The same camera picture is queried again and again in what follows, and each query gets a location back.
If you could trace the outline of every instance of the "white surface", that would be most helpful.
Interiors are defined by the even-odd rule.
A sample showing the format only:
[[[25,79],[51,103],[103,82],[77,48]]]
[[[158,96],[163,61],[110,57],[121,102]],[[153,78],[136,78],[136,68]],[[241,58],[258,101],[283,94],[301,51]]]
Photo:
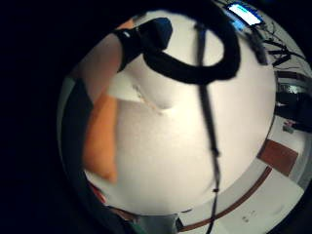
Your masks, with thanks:
[[[194,63],[194,22],[169,17],[174,34],[167,52]],[[221,157],[221,191],[232,185],[250,166],[263,144],[275,104],[271,66],[260,66],[254,53],[240,40],[242,63],[237,77],[210,85],[216,133]],[[222,44],[208,32],[206,64],[222,57]],[[139,86],[144,98],[158,107],[126,101],[123,90],[117,124],[118,183],[88,178],[104,194],[107,203],[139,215],[167,215],[185,211],[213,198],[213,174],[209,141],[205,132],[197,87],[178,83],[150,70],[142,58],[124,73]]]
[[[266,164],[255,158],[248,169],[230,187],[219,194],[216,213],[219,214],[239,200],[260,178]],[[178,213],[183,225],[193,224],[211,216],[213,200],[192,209],[188,213]]]
[[[220,222],[231,234],[267,233],[293,209],[302,195],[298,185],[272,171],[250,199]]]

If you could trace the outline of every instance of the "black strap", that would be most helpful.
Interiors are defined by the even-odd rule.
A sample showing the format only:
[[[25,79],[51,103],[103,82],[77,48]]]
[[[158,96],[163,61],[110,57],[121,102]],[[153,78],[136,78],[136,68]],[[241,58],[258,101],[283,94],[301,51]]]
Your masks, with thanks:
[[[179,82],[198,85],[208,85],[214,80],[226,80],[235,76],[241,60],[235,30],[216,4],[211,1],[201,1],[200,5],[202,6],[199,6],[198,9],[207,9],[207,11],[196,11],[189,17],[202,22],[223,42],[222,60],[212,66],[190,65],[157,50],[141,37],[143,58],[151,69]],[[182,14],[185,11],[183,8],[182,11],[179,8],[168,10],[175,10]]]
[[[195,28],[198,31],[198,49],[197,49],[197,62],[199,65],[203,65],[204,61],[204,52],[206,46],[206,28],[202,24],[196,24]],[[203,115],[206,123],[206,130],[209,135],[211,151],[213,153],[213,167],[214,167],[214,203],[212,208],[211,222],[207,231],[207,234],[211,233],[215,223],[215,213],[216,213],[216,204],[217,204],[217,194],[219,191],[219,183],[220,183],[220,171],[219,165],[217,161],[217,157],[219,156],[219,151],[217,149],[216,137],[215,137],[215,123],[214,117],[212,114],[211,102],[209,99],[208,88],[205,85],[200,85],[198,87],[199,96],[201,100]]]

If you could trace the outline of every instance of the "person's arm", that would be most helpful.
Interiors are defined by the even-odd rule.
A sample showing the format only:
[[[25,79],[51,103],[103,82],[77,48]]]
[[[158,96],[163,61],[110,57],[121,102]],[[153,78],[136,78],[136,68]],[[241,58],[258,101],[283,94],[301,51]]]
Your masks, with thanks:
[[[81,78],[92,103],[106,93],[122,61],[122,45],[114,34],[102,39],[74,68],[71,76]]]

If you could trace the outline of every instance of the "orange fabric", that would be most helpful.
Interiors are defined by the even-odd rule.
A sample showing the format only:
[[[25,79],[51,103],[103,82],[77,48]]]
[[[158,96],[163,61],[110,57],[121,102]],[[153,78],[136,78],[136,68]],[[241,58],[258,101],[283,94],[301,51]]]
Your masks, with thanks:
[[[129,20],[118,28],[133,26],[133,21]],[[106,94],[107,88],[103,87],[103,93],[94,103],[86,131],[83,163],[88,171],[115,183],[117,181],[115,126],[118,103],[115,97]]]

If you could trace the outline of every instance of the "black cord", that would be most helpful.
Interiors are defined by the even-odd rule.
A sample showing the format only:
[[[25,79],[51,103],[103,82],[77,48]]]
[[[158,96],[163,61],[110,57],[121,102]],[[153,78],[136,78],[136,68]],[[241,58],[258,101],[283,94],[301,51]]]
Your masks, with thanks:
[[[205,52],[205,45],[206,45],[206,28],[203,24],[196,23],[195,28],[198,31],[198,50],[197,50],[197,63],[202,66],[204,65],[204,52]],[[214,182],[215,182],[215,189],[214,192],[214,203],[212,208],[211,214],[211,222],[209,228],[207,230],[207,234],[210,234],[213,230],[214,223],[215,223],[215,213],[216,213],[216,205],[217,205],[217,195],[219,191],[219,184],[220,184],[220,170],[219,164],[217,161],[217,157],[219,156],[219,152],[217,149],[216,137],[215,137],[215,124],[214,118],[212,114],[211,103],[209,99],[209,92],[206,86],[200,85],[198,87],[200,101],[202,105],[203,115],[206,123],[207,133],[210,139],[211,144],[211,151],[213,153],[213,167],[214,167]]]
[[[290,67],[277,67],[275,66],[276,70],[289,70],[289,69],[298,69],[299,66],[290,66]]]

